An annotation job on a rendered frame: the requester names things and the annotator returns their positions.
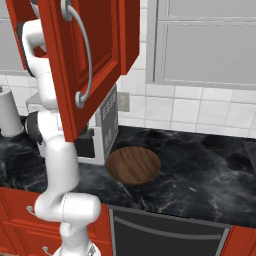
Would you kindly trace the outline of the brown wooden bowl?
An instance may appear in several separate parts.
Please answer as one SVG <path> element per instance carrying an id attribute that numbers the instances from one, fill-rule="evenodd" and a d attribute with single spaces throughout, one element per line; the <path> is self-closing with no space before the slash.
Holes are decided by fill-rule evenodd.
<path id="1" fill-rule="evenodd" d="M 112 178 L 126 185 L 141 185 L 154 179 L 161 161 L 151 150 L 139 146 L 127 146 L 112 152 L 106 169 Z"/>

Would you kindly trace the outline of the red cabinet door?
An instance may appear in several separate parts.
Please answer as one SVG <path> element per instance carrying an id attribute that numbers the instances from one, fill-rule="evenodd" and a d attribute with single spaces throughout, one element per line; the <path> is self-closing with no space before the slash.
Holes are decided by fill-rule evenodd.
<path id="1" fill-rule="evenodd" d="M 77 139 L 120 75 L 117 0 L 70 0 L 86 29 L 92 60 L 61 0 L 38 0 L 65 139 Z"/>

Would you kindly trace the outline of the red base cabinet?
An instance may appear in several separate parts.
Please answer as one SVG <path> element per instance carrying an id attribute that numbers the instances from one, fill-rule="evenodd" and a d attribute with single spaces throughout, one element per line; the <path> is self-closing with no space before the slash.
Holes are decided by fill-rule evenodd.
<path id="1" fill-rule="evenodd" d="M 220 256 L 256 256 L 256 229 L 234 226 Z"/>

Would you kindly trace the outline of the black dishwasher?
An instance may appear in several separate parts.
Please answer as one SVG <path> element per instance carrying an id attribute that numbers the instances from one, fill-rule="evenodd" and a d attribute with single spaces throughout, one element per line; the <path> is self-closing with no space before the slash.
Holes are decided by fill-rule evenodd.
<path id="1" fill-rule="evenodd" d="M 109 207 L 113 256 L 220 256 L 230 225 L 173 217 L 118 206 Z M 126 221 L 161 231 L 184 234 L 221 234 L 220 240 L 187 240 L 164 237 L 129 228 Z"/>

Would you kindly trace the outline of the grey cylindrical canister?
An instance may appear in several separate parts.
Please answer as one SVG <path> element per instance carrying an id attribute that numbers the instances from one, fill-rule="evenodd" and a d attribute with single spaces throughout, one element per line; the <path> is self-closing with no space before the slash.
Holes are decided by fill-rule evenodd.
<path id="1" fill-rule="evenodd" d="M 2 89 L 0 91 L 0 130 L 4 137 L 14 137 L 24 131 L 10 89 Z"/>

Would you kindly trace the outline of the red base cabinets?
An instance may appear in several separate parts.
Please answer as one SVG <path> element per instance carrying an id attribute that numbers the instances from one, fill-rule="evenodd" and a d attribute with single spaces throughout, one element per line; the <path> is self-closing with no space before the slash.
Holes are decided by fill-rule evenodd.
<path id="1" fill-rule="evenodd" d="M 38 193 L 0 187 L 0 221 L 10 235 L 19 256 L 48 256 L 61 246 L 59 223 L 46 222 L 33 216 L 27 206 L 33 206 Z M 112 256 L 109 211 L 101 205 L 101 214 L 88 226 L 88 235 L 102 256 Z"/>

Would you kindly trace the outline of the grey wall outlet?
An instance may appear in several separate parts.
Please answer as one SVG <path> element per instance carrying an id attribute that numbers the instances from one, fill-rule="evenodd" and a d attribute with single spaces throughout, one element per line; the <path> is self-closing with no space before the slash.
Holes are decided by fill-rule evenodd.
<path id="1" fill-rule="evenodd" d="M 130 111 L 130 97 L 128 92 L 117 93 L 118 110 L 122 112 Z"/>

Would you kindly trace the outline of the red wall cabinet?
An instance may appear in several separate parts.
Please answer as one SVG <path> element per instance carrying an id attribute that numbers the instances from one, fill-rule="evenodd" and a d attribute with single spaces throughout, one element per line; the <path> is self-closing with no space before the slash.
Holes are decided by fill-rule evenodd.
<path id="1" fill-rule="evenodd" d="M 21 22 L 35 20 L 30 0 L 1 0 L 5 7 L 0 7 L 2 17 L 11 20 L 13 31 Z M 79 13 L 82 19 L 88 14 L 90 39 L 93 61 L 96 61 L 96 39 L 100 44 L 105 41 L 105 32 L 100 26 L 104 25 L 103 15 L 106 4 L 113 0 L 71 0 L 72 6 Z M 140 46 L 140 0 L 116 0 L 119 6 L 119 28 L 120 28 L 120 64 L 121 74 L 126 75 L 139 55 Z"/>

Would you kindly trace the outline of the grey wall cabinets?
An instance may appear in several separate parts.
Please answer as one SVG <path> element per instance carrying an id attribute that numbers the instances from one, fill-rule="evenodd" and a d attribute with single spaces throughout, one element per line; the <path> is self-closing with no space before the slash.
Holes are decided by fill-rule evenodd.
<path id="1" fill-rule="evenodd" d="M 256 0 L 148 0 L 146 82 L 256 90 Z"/>

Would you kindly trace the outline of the grey wall cabinet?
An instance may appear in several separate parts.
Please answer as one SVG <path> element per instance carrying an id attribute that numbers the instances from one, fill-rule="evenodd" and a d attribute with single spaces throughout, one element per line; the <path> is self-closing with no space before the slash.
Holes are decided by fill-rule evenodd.
<path id="1" fill-rule="evenodd" d="M 5 0 L 0 0 L 0 72 L 25 73 Z"/>

